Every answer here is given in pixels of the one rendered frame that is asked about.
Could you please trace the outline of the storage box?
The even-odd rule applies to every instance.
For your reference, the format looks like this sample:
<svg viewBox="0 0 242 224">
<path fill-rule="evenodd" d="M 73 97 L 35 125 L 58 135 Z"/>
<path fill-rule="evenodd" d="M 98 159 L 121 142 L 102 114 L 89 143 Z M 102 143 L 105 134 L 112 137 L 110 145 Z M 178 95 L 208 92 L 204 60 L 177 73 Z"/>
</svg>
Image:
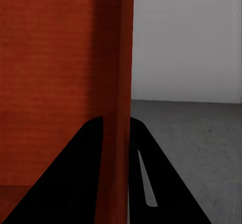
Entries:
<svg viewBox="0 0 242 224">
<path fill-rule="evenodd" d="M 0 224 L 103 117 L 94 224 L 127 224 L 134 0 L 0 0 Z"/>
</svg>

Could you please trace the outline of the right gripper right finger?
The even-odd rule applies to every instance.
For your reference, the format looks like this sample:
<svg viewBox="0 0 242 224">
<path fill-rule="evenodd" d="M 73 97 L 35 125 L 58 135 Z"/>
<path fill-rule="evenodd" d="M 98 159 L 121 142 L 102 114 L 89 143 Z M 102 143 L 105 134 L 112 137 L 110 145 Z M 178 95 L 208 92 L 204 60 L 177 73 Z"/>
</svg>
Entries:
<svg viewBox="0 0 242 224">
<path fill-rule="evenodd" d="M 211 224 L 146 125 L 130 117 L 130 224 Z M 146 204 L 138 150 L 158 207 Z"/>
</svg>

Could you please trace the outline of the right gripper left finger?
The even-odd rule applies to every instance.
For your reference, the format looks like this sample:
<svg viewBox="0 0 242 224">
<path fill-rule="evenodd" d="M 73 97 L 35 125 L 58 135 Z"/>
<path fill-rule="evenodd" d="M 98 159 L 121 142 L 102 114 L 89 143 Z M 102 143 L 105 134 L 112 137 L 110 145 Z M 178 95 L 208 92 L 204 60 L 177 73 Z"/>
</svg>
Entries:
<svg viewBox="0 0 242 224">
<path fill-rule="evenodd" d="M 87 121 L 2 224 L 94 224 L 103 137 Z"/>
</svg>

